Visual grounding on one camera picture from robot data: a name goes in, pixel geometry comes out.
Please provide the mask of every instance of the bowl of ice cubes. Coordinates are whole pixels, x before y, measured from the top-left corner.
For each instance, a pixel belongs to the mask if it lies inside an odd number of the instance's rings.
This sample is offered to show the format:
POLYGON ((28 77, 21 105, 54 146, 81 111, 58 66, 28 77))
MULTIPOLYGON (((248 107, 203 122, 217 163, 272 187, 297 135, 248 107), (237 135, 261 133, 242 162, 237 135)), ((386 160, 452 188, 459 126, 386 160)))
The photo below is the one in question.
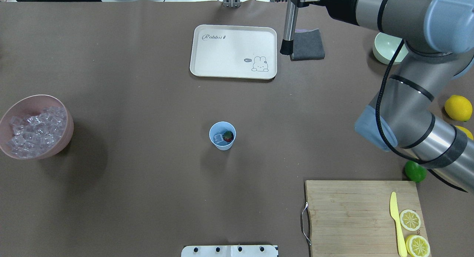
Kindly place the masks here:
POLYGON ((64 104, 34 95, 13 105, 0 120, 0 149, 14 159, 44 159, 71 141, 74 123, 64 104))

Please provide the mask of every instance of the white paper cup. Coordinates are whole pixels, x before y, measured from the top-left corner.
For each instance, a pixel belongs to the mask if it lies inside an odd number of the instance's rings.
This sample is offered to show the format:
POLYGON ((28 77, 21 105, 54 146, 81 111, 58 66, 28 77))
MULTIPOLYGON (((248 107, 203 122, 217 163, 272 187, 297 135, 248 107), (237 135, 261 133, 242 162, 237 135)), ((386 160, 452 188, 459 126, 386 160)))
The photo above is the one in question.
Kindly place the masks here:
POLYGON ((234 141, 236 140, 236 135, 237 135, 236 134, 236 129, 234 128, 233 125, 231 125, 228 122, 217 122, 209 130, 209 139, 210 139, 210 141, 212 142, 212 144, 214 144, 214 146, 216 146, 221 151, 226 151, 226 150, 230 149, 230 147, 232 147, 232 144, 234 144, 234 141), (223 134, 226 131, 232 132, 232 134, 234 134, 234 139, 231 142, 223 141, 223 142, 220 142, 220 143, 216 144, 214 142, 214 136, 217 135, 217 134, 223 134))

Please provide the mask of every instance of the brown table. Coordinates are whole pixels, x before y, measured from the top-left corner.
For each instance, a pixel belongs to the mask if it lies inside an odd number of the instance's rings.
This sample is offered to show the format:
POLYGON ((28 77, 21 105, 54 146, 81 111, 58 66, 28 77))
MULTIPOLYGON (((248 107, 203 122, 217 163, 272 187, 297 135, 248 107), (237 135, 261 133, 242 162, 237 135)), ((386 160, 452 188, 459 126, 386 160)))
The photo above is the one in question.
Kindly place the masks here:
MULTIPOLYGON (((280 41, 285 12, 263 2, 0 4, 0 112, 49 94, 76 126, 49 159, 0 154, 0 255, 179 256, 184 245, 269 243, 307 256, 305 180, 404 179, 405 160, 354 132, 385 69, 371 54, 376 31, 312 6, 297 28, 321 29, 324 60, 279 56, 271 81, 190 73, 196 26, 269 26, 280 41), (222 120, 238 133, 225 152, 208 138, 222 120)), ((446 119, 452 94, 474 100, 473 75, 432 111, 446 119)), ((473 256, 473 196, 432 176, 418 191, 433 256, 473 256)))

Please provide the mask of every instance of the rabbit cartoon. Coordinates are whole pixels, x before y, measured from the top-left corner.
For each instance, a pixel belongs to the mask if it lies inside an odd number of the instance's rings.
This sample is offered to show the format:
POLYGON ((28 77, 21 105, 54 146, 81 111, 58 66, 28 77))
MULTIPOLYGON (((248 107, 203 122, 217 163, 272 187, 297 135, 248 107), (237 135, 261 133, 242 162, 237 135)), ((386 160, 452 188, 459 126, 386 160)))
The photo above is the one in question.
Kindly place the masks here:
POLYGON ((266 62, 265 56, 256 56, 254 59, 254 68, 252 71, 259 71, 259 72, 268 72, 268 64, 266 62))

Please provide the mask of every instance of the ice cube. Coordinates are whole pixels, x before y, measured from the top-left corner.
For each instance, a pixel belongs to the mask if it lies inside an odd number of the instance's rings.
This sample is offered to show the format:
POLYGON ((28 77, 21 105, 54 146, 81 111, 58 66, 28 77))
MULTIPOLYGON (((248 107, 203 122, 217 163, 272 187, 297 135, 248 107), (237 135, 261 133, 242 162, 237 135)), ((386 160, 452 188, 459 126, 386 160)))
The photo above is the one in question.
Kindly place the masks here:
POLYGON ((22 134, 25 132, 25 126, 24 125, 18 125, 18 126, 13 126, 13 134, 22 134))
POLYGON ((9 141, 7 142, 7 145, 8 145, 10 148, 12 148, 12 149, 17 148, 17 145, 16 145, 12 140, 9 140, 9 141))
POLYGON ((24 133, 25 132, 34 132, 34 127, 30 126, 30 125, 26 125, 25 126, 25 130, 24 130, 24 133))
POLYGON ((11 150, 12 154, 16 155, 19 158, 26 159, 28 158, 28 152, 22 149, 13 149, 11 150))
POLYGON ((31 117, 30 114, 25 115, 25 116, 23 117, 23 121, 24 121, 24 122, 27 122, 27 119, 30 118, 30 117, 31 117))
POLYGON ((41 155, 41 150, 40 149, 32 149, 28 151, 27 153, 27 158, 35 158, 41 155))
POLYGON ((25 122, 23 121, 23 119, 21 119, 20 117, 12 117, 11 120, 10 120, 10 125, 12 126, 20 126, 20 125, 24 125, 25 122))
POLYGON ((33 143, 33 144, 38 144, 39 141, 38 141, 38 134, 34 133, 34 132, 25 132, 21 135, 23 137, 23 139, 25 139, 26 142, 30 142, 30 143, 33 143))
POLYGON ((41 137, 41 146, 50 146, 50 145, 53 145, 54 143, 56 143, 57 141, 57 137, 54 136, 53 134, 47 134, 43 137, 41 137))
POLYGON ((36 125, 34 127, 34 131, 36 132, 36 134, 39 134, 39 135, 48 134, 49 133, 49 127, 46 124, 41 123, 41 124, 36 125))
POLYGON ((11 142, 10 145, 14 145, 15 147, 18 147, 18 146, 22 146, 23 144, 25 144, 26 140, 23 138, 22 135, 17 134, 15 137, 13 137, 10 140, 10 142, 11 142))
POLYGON ((46 123, 46 122, 48 122, 48 119, 49 119, 49 114, 47 114, 47 113, 41 113, 40 115, 38 115, 38 120, 39 120, 41 123, 46 123))
POLYGON ((38 119, 37 116, 32 116, 28 118, 27 121, 31 126, 36 126, 36 125, 41 124, 41 121, 38 119))
POLYGON ((55 127, 55 126, 52 126, 51 129, 49 130, 49 134, 53 134, 55 136, 62 136, 64 133, 64 128, 61 128, 61 127, 55 127))
POLYGON ((223 137, 222 137, 222 134, 217 134, 214 136, 214 143, 219 143, 219 142, 222 142, 224 141, 223 137))
POLYGON ((63 121, 60 117, 57 116, 49 117, 48 120, 53 126, 61 126, 61 122, 63 121))
POLYGON ((66 120, 66 108, 58 108, 56 115, 59 116, 61 119, 66 120))
POLYGON ((31 142, 25 142, 25 144, 23 144, 23 146, 21 148, 24 149, 25 151, 33 151, 34 146, 35 145, 31 142))
POLYGON ((56 110, 54 110, 54 106, 52 107, 45 107, 43 108, 43 112, 44 113, 47 113, 49 115, 54 115, 54 112, 56 112, 56 110))

